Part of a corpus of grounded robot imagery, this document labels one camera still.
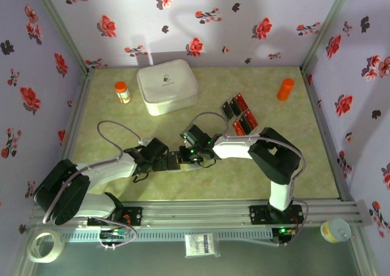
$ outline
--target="orange bottle cap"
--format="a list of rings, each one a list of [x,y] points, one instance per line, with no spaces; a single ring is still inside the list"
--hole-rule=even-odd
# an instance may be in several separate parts
[[[292,88],[294,87],[295,81],[292,78],[286,78],[282,85],[280,86],[279,92],[278,92],[278,99],[281,101],[287,100]]]
[[[126,83],[123,81],[119,81],[115,83],[115,90],[119,93],[125,92],[127,89]]]

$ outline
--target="black bracket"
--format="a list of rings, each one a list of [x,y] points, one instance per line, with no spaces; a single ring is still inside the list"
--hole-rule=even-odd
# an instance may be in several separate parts
[[[270,207],[269,204],[249,206],[249,217],[252,225],[287,225],[303,222],[302,206],[293,204],[290,204],[284,212]]]
[[[141,207],[123,207],[118,222],[131,225],[141,226],[142,221],[142,208]],[[109,225],[103,221],[95,218],[88,218],[87,226],[106,226]]]

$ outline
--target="red card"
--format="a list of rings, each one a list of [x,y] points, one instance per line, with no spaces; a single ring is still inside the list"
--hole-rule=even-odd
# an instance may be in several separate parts
[[[238,106],[240,107],[241,111],[246,111],[248,109],[248,106],[247,106],[243,96],[241,95],[241,93],[238,93],[234,98],[237,101]]]
[[[236,131],[236,134],[238,136],[244,136],[245,135],[244,129],[243,129],[243,127],[241,126],[241,124],[239,123],[239,121],[237,119],[233,123],[233,128],[234,128],[234,131]]]
[[[247,121],[248,121],[248,123],[250,125],[250,128],[252,128],[252,130],[258,126],[258,123],[257,123],[257,121],[256,121],[256,119],[254,117],[254,114],[250,110],[247,110],[244,113],[244,116],[247,119]]]

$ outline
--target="tape roll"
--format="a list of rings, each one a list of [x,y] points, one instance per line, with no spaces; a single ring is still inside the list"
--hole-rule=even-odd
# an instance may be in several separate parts
[[[40,253],[40,247],[47,236],[52,236],[54,241],[52,250],[45,256]],[[27,245],[29,259],[35,263],[50,263],[59,257],[65,247],[65,237],[50,229],[43,229],[37,232]]]

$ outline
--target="floor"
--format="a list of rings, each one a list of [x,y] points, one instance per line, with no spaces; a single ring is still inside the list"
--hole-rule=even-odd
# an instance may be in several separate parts
[[[112,119],[130,127],[142,137],[157,137],[177,149],[183,144],[180,132],[198,113],[218,111],[227,99],[241,92],[259,126],[272,127],[298,147],[307,169],[297,180],[294,195],[304,198],[338,197],[321,136],[298,67],[192,68],[199,85],[199,102],[161,116],[148,114],[137,84],[137,69],[97,69],[88,95],[72,162],[93,162],[115,156],[117,150],[96,132],[96,124]],[[293,78],[294,89],[287,101],[276,98],[283,79]],[[124,80],[132,101],[120,104],[113,85]],[[215,116],[196,121],[210,136],[221,133],[223,122]],[[135,147],[137,139],[116,125],[103,125],[108,138],[124,149]],[[229,135],[235,135],[231,128]],[[151,173],[140,183],[117,179],[98,186],[92,193],[108,191],[122,201],[175,199],[266,199],[269,180],[252,160],[229,158],[210,169],[169,174]]]

